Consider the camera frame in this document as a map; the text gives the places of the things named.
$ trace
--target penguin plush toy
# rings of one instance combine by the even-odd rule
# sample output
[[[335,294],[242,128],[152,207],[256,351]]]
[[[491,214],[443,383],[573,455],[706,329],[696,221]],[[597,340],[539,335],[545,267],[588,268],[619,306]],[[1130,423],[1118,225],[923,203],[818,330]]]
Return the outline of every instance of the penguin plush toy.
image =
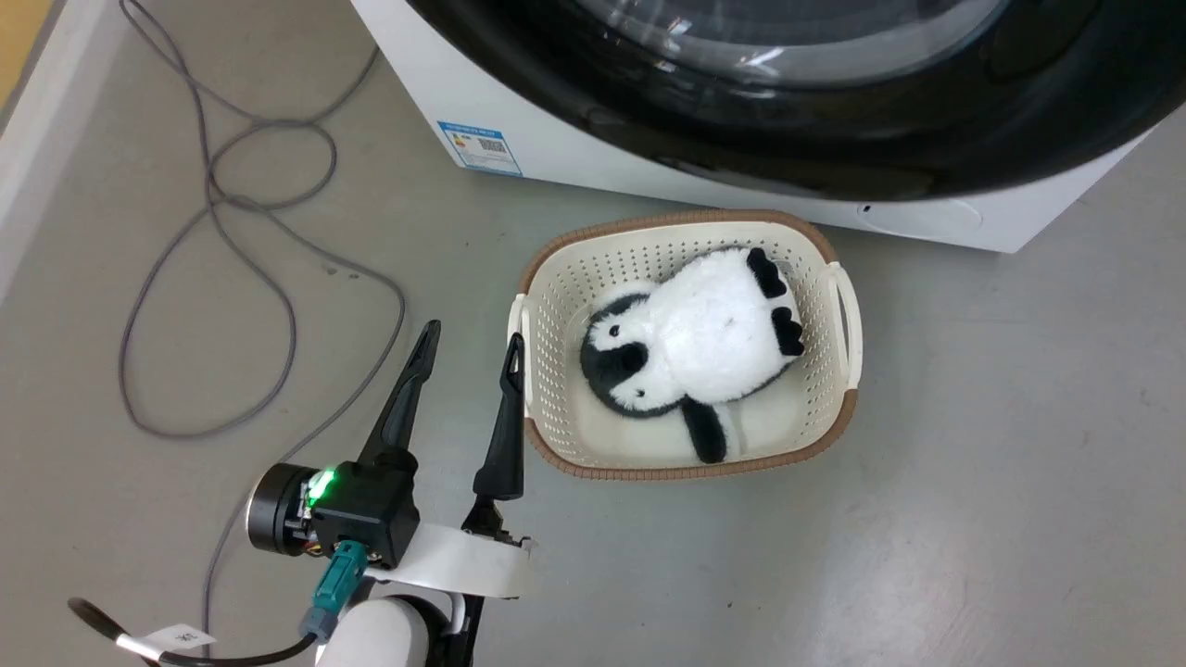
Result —
[[[722,248],[662,284],[630,282],[600,301],[581,343],[593,393],[626,417],[678,408],[696,456],[729,449],[720,406],[773,382],[804,351],[786,277],[760,248]]]

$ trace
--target white appliance body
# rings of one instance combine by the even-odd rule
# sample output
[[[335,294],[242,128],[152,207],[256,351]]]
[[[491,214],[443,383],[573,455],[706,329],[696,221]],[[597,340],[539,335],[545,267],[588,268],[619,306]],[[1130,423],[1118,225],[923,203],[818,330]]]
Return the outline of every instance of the white appliance body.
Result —
[[[716,208],[765,208],[847,227],[1013,253],[1144,136],[1069,172],[958,199],[835,202],[716,183],[594,139],[487,75],[401,0],[352,0],[458,166]]]

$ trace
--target basket handle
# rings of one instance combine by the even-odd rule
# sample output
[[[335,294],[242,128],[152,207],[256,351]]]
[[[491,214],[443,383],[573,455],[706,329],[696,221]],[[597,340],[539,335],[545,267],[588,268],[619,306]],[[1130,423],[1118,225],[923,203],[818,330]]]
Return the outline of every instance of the basket handle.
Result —
[[[506,320],[506,341],[514,335],[523,336],[523,417],[531,414],[531,326],[530,313],[527,309],[527,294],[518,294],[511,301],[511,313]]]
[[[836,290],[840,305],[843,309],[843,333],[847,349],[841,355],[840,370],[848,377],[848,388],[855,389],[861,382],[861,367],[865,363],[865,332],[861,329],[861,309],[856,305],[856,290],[848,278],[848,272],[840,262],[828,265],[829,281]]]

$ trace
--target energy label sticker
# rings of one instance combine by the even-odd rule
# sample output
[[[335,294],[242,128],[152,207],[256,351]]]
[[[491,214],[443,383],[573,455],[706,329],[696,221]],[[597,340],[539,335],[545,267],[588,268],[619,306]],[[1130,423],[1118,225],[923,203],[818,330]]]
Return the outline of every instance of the energy label sticker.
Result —
[[[502,132],[444,121],[436,121],[436,125],[441,126],[445,139],[465,166],[492,173],[523,176]]]

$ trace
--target washing machine door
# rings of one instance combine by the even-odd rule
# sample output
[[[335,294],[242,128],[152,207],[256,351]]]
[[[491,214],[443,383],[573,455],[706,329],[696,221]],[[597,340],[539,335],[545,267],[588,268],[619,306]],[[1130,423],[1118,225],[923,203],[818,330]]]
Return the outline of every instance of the washing machine door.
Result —
[[[1028,183],[1186,99],[1182,0],[408,1],[584,132],[799,196]]]

